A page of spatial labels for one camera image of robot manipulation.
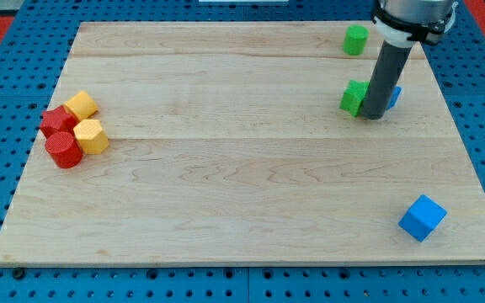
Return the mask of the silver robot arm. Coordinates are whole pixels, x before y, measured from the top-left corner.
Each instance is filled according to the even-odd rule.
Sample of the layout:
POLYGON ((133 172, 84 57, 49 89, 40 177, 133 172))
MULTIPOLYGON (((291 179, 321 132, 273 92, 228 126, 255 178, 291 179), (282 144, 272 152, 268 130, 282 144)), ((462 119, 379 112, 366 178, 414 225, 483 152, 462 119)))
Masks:
POLYGON ((375 0, 371 21, 397 48, 438 45, 456 21, 455 0, 375 0))

